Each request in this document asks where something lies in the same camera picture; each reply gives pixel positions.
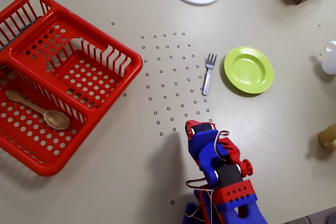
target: fork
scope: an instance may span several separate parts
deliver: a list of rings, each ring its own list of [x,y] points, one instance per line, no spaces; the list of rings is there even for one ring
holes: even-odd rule
[[[214,55],[209,54],[208,59],[205,62],[205,67],[207,68],[207,72],[206,72],[206,77],[205,77],[205,81],[204,81],[204,84],[203,84],[203,91],[202,91],[203,95],[208,95],[208,93],[209,93],[211,71],[215,67],[216,58],[217,58],[217,55],[215,56],[215,59],[214,59]]]

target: wooden spoon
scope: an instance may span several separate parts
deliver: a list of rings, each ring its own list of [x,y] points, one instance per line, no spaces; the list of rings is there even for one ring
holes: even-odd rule
[[[6,96],[13,102],[23,103],[24,105],[27,105],[31,109],[41,113],[44,119],[46,120],[47,124],[49,124],[54,129],[64,130],[70,125],[69,117],[67,117],[64,113],[56,110],[44,110],[41,107],[27,101],[18,92],[14,90],[7,90]]]

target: red basket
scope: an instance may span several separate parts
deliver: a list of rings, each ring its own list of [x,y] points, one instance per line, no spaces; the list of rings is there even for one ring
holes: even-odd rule
[[[141,57],[53,0],[16,0],[0,13],[0,147],[42,176],[58,173],[142,68]],[[6,98],[63,111],[57,131]]]

